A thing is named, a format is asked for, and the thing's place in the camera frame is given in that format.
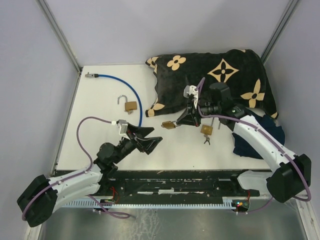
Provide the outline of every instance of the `beige star pattern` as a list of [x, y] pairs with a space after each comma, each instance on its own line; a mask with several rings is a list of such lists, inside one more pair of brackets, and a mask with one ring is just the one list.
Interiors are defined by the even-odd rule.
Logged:
[[215, 77], [219, 83], [226, 83], [228, 79], [239, 70], [232, 67], [223, 58], [215, 69], [208, 72], [208, 75]]
[[249, 100], [249, 107], [254, 108], [256, 107], [257, 101], [262, 101], [265, 97], [264, 92], [260, 92], [261, 88], [261, 82], [260, 79], [258, 79], [255, 82], [253, 92], [247, 92], [245, 94], [242, 94], [241, 97], [245, 100]]

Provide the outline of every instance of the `white cable clip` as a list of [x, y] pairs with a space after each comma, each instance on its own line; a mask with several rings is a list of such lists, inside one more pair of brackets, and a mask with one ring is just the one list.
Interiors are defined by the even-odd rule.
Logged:
[[185, 98], [188, 98], [188, 96], [193, 95], [193, 99], [194, 99], [193, 104], [194, 104], [195, 108], [197, 108], [198, 100], [199, 100], [199, 91], [196, 89], [197, 89], [196, 86], [194, 86], [194, 85], [189, 86], [188, 85], [184, 88], [184, 91], [183, 91], [183, 96]]

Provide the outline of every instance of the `black blanket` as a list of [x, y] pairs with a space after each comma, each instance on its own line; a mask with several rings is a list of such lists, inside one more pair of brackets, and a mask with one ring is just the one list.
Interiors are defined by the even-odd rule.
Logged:
[[205, 82], [199, 104], [210, 99], [209, 86], [223, 82], [230, 87], [235, 102], [250, 108], [261, 108], [272, 118], [278, 117], [276, 103], [260, 57], [251, 49], [233, 49], [226, 53], [164, 54], [151, 57], [146, 64], [152, 67], [157, 84], [157, 99], [145, 112], [147, 117], [176, 113], [184, 109], [187, 85]]

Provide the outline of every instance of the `blue cable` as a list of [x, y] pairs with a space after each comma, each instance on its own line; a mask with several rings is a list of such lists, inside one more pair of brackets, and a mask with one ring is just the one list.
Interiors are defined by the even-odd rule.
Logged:
[[142, 124], [142, 104], [141, 104], [141, 100], [140, 97], [138, 95], [138, 93], [136, 92], [136, 90], [126, 81], [116, 77], [116, 76], [111, 76], [111, 75], [104, 75], [104, 74], [98, 74], [98, 77], [104, 77], [104, 78], [109, 78], [109, 79], [114, 79], [117, 80], [119, 82], [122, 82], [123, 84], [127, 85], [135, 94], [136, 98], [138, 99], [138, 103], [139, 103], [139, 108], [140, 108], [140, 120], [139, 120], [139, 127], [141, 127]]

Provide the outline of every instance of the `metal floor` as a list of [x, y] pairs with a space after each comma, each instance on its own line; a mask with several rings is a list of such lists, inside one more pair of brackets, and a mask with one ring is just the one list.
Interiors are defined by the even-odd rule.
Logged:
[[[250, 200], [252, 209], [265, 204]], [[117, 209], [115, 219], [91, 209], [61, 208], [42, 225], [39, 240], [306, 240], [295, 200], [273, 201], [248, 215], [218, 209]]]

